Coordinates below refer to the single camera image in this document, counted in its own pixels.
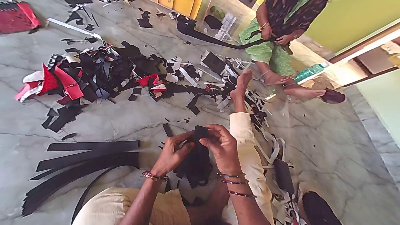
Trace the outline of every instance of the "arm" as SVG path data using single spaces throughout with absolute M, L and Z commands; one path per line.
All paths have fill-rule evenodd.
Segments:
M 179 163 L 181 163 L 186 154 L 193 148 L 194 143 L 185 143 L 181 149 L 176 151 L 175 148 L 179 147 L 179 145 L 192 134 L 193 132 L 190 131 L 181 135 L 167 138 L 160 157 L 150 173 L 156 177 L 164 177 L 168 172 L 172 171 Z M 158 179 L 145 179 L 138 196 L 133 201 L 120 225 L 149 224 L 154 201 L 156 200 L 161 183 L 162 181 Z
M 265 5 L 265 1 L 258 7 L 256 18 L 258 24 L 263 27 L 261 32 L 262 39 L 268 40 L 272 35 L 272 29 L 268 22 L 267 6 Z
M 200 143 L 213 152 L 219 171 L 228 175 L 242 174 L 236 139 L 222 125 L 211 124 L 206 127 L 209 129 L 210 138 L 202 138 Z M 240 178 L 226 178 L 226 180 L 238 182 Z M 252 194 L 248 184 L 227 184 L 227 186 L 230 191 Z M 234 194 L 231 194 L 230 198 L 232 199 L 239 225 L 270 224 L 254 198 Z
M 138 196 L 122 219 L 120 225 L 148 225 L 154 201 L 162 181 L 146 178 Z
M 265 23 L 268 23 L 268 18 L 267 18 L 267 7 L 265 5 L 265 1 L 261 3 L 261 5 L 257 9 L 257 22 L 259 25 L 263 25 Z

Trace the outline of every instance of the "wrist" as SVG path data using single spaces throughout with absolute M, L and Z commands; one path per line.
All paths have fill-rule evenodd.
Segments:
M 166 172 L 165 170 L 153 167 L 150 170 L 150 173 L 153 174 L 156 177 L 165 177 L 165 175 L 167 175 L 168 172 Z
M 234 176 L 234 175 L 239 176 L 243 173 L 240 165 L 232 166 L 232 167 L 225 167 L 225 168 L 218 168 L 218 169 L 221 173 L 229 175 L 229 176 Z

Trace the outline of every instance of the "bangle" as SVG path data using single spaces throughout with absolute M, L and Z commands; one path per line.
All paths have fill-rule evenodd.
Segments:
M 244 176 L 245 176 L 246 174 L 245 174 L 245 173 L 241 173 L 241 174 L 239 174 L 239 175 L 228 175 L 228 174 L 218 173 L 218 172 L 217 172 L 217 175 L 220 176 L 220 177 L 223 177 L 223 178 L 241 178 L 241 177 L 244 178 Z
M 163 182 L 167 182 L 168 181 L 168 177 L 167 176 L 165 176 L 165 177 L 157 177 L 157 176 L 154 176 L 149 170 L 144 171 L 142 174 L 143 174 L 143 176 L 145 176 L 147 178 L 150 178 L 152 180 L 162 180 Z
M 232 184 L 232 185 L 245 185 L 245 184 L 249 183 L 248 180 L 246 180 L 244 182 L 232 182 L 232 181 L 228 181 L 228 180 L 222 179 L 221 181 L 224 182 L 224 183 L 227 183 L 227 184 Z
M 251 197 L 251 198 L 256 198 L 257 196 L 255 196 L 254 194 L 242 194 L 242 193 L 238 193 L 235 191 L 228 191 L 230 194 L 232 195 L 239 195 L 239 196 L 243 196 L 243 197 Z

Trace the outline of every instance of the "plastic bottle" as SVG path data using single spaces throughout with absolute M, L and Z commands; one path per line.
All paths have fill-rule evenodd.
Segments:
M 294 79 L 294 81 L 296 81 L 296 83 L 298 83 L 299 81 L 302 81 L 302 80 L 306 79 L 307 77 L 310 77 L 319 72 L 322 72 L 324 70 L 324 68 L 326 68 L 328 66 L 329 66 L 328 62 L 315 64 L 312 67 L 309 67 L 309 68 L 303 70 L 302 72 L 299 72 L 293 79 Z

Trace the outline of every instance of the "leg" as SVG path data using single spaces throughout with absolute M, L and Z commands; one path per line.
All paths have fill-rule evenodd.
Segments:
M 276 71 L 279 75 L 286 76 L 285 78 L 293 78 L 296 75 L 295 71 L 290 65 L 289 54 L 280 45 L 274 47 L 274 51 L 271 56 L 271 64 L 274 67 L 274 71 Z M 317 98 L 323 96 L 326 92 L 326 90 L 312 90 L 302 87 L 296 84 L 293 79 L 286 79 L 285 85 L 286 94 L 294 95 L 300 98 Z
M 231 91 L 229 94 L 233 102 L 235 103 L 235 113 L 246 113 L 244 93 L 251 79 L 253 79 L 253 73 L 251 72 L 251 69 L 244 71 L 238 77 L 236 89 Z
M 210 217 L 220 218 L 222 210 L 228 203 L 229 193 L 225 183 L 218 182 L 204 205 L 193 207 L 187 206 L 191 225 L 206 224 Z
M 326 90 L 313 90 L 313 89 L 305 88 L 296 83 L 293 83 L 293 84 L 285 87 L 284 91 L 288 95 L 293 95 L 296 97 L 307 98 L 307 99 L 321 97 L 326 92 Z
M 91 198 L 76 216 L 73 225 L 118 225 L 139 193 L 134 188 L 108 188 Z M 190 224 L 179 190 L 158 193 L 150 223 L 155 225 Z
M 279 85 L 286 83 L 290 78 L 290 76 L 281 76 L 271 71 L 270 66 L 266 62 L 255 62 L 261 74 L 264 75 L 264 81 L 267 85 Z
M 249 77 L 251 77 L 250 74 L 250 72 L 245 71 L 240 75 L 237 88 L 230 94 L 235 103 L 236 112 L 230 115 L 230 133 L 238 142 L 240 166 L 246 174 L 246 179 L 249 180 L 249 185 L 253 194 L 257 196 L 256 201 L 258 206 L 267 217 L 268 221 L 273 224 L 274 221 L 270 202 L 272 194 L 266 184 L 260 156 L 254 147 L 256 143 L 250 123 L 250 115 L 245 113 L 244 105 L 239 104 L 240 101 L 244 101 L 245 87 L 247 87 L 247 84 L 251 80 L 249 79 Z M 238 224 L 231 201 L 228 201 L 228 206 L 225 207 L 222 218 L 232 225 Z

